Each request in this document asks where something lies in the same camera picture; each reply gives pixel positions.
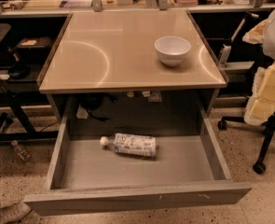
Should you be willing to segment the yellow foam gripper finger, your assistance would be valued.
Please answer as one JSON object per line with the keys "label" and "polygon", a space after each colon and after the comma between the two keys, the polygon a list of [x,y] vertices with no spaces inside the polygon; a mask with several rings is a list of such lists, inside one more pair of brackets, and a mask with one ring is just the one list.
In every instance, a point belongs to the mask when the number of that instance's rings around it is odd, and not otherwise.
{"label": "yellow foam gripper finger", "polygon": [[275,63],[268,68],[257,69],[252,92],[246,106],[244,121],[259,126],[275,112]]}

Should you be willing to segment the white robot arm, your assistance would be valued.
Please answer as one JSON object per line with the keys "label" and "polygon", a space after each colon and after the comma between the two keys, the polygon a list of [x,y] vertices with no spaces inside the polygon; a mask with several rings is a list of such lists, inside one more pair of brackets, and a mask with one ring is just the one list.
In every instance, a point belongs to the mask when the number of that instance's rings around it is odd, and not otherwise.
{"label": "white robot arm", "polygon": [[247,32],[242,40],[250,44],[261,44],[263,54],[274,60],[268,68],[257,68],[253,94],[244,114],[246,123],[259,126],[275,112],[275,9],[266,20]]}

